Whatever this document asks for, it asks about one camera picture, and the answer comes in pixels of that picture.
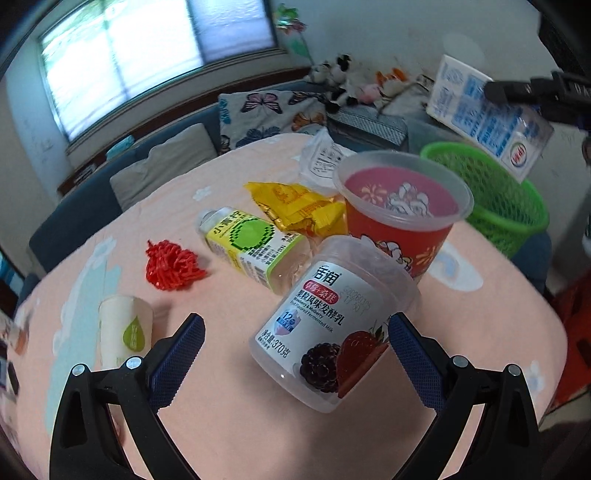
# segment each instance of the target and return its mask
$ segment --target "green plastic basket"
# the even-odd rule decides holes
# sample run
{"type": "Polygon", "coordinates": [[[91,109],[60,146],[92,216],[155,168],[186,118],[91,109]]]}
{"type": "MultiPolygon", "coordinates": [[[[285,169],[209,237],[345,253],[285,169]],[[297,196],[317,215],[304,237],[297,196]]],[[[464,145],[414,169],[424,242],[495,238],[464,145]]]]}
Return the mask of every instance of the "green plastic basket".
{"type": "Polygon", "coordinates": [[[453,142],[426,145],[421,156],[459,175],[474,195],[467,218],[476,230],[511,258],[533,234],[548,227],[548,210],[530,181],[521,185],[482,150],[453,142]]]}

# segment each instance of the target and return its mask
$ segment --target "red plastic cup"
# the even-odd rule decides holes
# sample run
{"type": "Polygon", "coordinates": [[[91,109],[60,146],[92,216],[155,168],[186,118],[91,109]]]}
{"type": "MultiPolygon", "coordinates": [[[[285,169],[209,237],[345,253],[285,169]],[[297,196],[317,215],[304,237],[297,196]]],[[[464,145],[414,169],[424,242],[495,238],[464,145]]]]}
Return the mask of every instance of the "red plastic cup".
{"type": "Polygon", "coordinates": [[[424,274],[474,198],[454,172],[417,155],[371,151],[345,157],[334,181],[347,206],[349,234],[424,274]]]}

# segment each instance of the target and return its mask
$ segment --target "butterfly pillow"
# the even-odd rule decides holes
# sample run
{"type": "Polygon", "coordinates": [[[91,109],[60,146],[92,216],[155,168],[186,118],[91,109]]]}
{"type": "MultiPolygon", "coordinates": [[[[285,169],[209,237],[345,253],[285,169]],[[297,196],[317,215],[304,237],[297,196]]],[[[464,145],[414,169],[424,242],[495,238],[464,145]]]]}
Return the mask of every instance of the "butterfly pillow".
{"type": "Polygon", "coordinates": [[[326,124],[324,96],[312,92],[223,93],[219,96],[223,151],[281,133],[315,134],[326,124]]]}

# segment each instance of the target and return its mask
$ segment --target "paper cup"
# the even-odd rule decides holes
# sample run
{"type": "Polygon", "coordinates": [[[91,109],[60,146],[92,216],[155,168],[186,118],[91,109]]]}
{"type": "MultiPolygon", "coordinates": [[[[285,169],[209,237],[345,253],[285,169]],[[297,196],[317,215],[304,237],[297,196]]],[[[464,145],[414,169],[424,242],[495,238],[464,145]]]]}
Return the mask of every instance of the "paper cup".
{"type": "Polygon", "coordinates": [[[100,357],[103,369],[119,368],[130,356],[152,347],[152,307],[137,297],[114,295],[99,306],[100,357]]]}

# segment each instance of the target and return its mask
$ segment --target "white wall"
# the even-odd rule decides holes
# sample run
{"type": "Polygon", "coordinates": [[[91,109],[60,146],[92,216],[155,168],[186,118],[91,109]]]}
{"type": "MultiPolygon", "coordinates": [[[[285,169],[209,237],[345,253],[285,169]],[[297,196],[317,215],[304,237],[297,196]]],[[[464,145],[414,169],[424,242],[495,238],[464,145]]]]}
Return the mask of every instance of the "white wall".
{"type": "Polygon", "coordinates": [[[39,47],[34,36],[22,45],[6,72],[8,101],[29,161],[49,197],[57,205],[57,188],[74,171],[68,142],[53,119],[41,77],[39,47]]]}
{"type": "Polygon", "coordinates": [[[31,235],[53,211],[22,147],[8,107],[6,79],[0,82],[0,245],[23,274],[33,266],[27,255],[31,235]]]}
{"type": "MultiPolygon", "coordinates": [[[[272,0],[274,6],[279,0],[272,0]]],[[[291,0],[308,25],[314,61],[350,53],[372,71],[400,66],[433,76],[444,53],[496,79],[525,80],[556,69],[537,37],[527,0],[291,0]]],[[[557,127],[530,180],[550,211],[556,247],[591,184],[575,128],[557,127]]]]}

